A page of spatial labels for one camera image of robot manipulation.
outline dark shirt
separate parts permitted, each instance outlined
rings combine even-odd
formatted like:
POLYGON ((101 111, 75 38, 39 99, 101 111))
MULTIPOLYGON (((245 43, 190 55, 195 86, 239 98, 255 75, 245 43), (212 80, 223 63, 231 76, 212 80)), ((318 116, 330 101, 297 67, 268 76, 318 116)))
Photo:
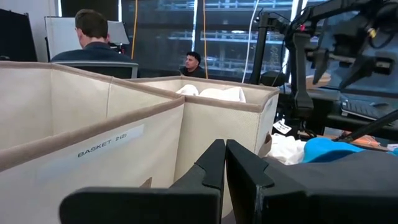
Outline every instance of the dark shirt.
POLYGON ((57 54, 51 62, 59 61, 107 61, 107 62, 132 62, 131 58, 124 54, 119 54, 103 42, 92 42, 84 49, 70 50, 57 54))
POLYGON ((186 75, 188 77, 195 77, 195 78, 206 78, 206 72, 203 68, 198 66, 194 71, 188 72, 186 67, 182 67, 180 69, 182 75, 186 75))

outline wall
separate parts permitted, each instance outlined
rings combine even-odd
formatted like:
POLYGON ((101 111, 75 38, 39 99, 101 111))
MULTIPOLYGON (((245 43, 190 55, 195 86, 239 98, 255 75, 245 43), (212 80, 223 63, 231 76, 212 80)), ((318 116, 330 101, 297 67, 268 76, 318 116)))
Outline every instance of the wall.
POLYGON ((56 0, 0 0, 1 9, 21 14, 29 13, 36 54, 40 62, 47 62, 44 17, 57 15, 57 2, 56 0))

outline short hair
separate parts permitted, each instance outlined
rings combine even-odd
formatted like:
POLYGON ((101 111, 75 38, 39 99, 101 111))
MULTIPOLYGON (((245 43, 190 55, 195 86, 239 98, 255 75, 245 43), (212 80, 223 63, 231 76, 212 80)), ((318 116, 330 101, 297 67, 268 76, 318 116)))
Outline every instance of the short hair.
POLYGON ((88 37, 107 38, 108 21, 99 12, 82 9, 76 13, 75 26, 88 37))
POLYGON ((188 52, 187 56, 188 55, 194 57, 200 63, 200 54, 199 53, 197 53, 197 52, 188 52))

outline keyboard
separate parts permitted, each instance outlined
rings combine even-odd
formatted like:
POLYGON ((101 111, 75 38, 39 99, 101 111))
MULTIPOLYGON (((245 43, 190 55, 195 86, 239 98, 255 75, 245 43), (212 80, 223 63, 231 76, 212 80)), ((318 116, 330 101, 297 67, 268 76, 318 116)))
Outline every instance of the keyboard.
POLYGON ((370 120, 377 120, 386 115, 381 110, 360 101, 343 101, 341 102, 341 110, 343 116, 352 114, 370 120))

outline fabric storage bin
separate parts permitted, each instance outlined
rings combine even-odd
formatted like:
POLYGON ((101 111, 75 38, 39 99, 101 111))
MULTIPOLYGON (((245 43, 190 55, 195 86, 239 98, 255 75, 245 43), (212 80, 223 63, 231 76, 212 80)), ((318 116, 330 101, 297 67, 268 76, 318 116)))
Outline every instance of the fabric storage bin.
POLYGON ((0 223, 59 223, 82 187, 174 182, 183 97, 50 63, 0 79, 0 223))
MULTIPOLYGON (((176 91, 188 84, 194 85, 199 92, 206 88, 225 90, 236 86, 244 92, 246 103, 185 96, 175 180, 191 168, 215 139, 235 139, 258 154, 267 133, 272 131, 278 88, 185 76, 138 78, 130 81, 161 89, 165 96, 174 96, 176 91)), ((228 186, 225 186, 223 215, 232 209, 228 186)))

